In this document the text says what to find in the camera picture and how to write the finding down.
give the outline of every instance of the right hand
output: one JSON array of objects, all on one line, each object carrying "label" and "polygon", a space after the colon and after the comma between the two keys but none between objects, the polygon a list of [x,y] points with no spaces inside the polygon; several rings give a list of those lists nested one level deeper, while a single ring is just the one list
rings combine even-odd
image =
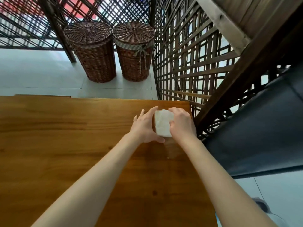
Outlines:
[{"label": "right hand", "polygon": [[169,111],[174,114],[174,121],[170,121],[170,132],[176,142],[197,137],[196,127],[190,114],[182,108],[172,107]]}]

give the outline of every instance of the basket lid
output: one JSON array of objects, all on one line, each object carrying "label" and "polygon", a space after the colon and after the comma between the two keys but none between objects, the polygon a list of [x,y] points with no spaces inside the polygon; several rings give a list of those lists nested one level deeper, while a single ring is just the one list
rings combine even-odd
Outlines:
[{"label": "basket lid", "polygon": [[121,23],[113,28],[113,36],[127,44],[146,44],[153,40],[154,29],[140,22]]},{"label": "basket lid", "polygon": [[64,29],[65,37],[77,45],[92,45],[103,42],[111,33],[111,27],[99,21],[75,22]]}]

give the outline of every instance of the folded paper napkin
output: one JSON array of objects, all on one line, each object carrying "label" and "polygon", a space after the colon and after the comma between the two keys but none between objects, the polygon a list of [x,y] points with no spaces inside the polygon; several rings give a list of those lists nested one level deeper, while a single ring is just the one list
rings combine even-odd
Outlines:
[{"label": "folded paper napkin", "polygon": [[157,135],[171,137],[169,121],[174,120],[174,114],[168,110],[157,110],[154,113],[154,123]]}]

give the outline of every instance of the wooden tabletop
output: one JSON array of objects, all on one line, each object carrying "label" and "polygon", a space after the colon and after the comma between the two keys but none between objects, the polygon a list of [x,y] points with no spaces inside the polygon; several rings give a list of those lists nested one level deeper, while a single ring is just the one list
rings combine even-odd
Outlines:
[{"label": "wooden tabletop", "polygon": [[[141,109],[188,102],[0,96],[0,225],[30,226],[129,132]],[[135,151],[96,226],[217,226],[214,208],[173,140]]]}]

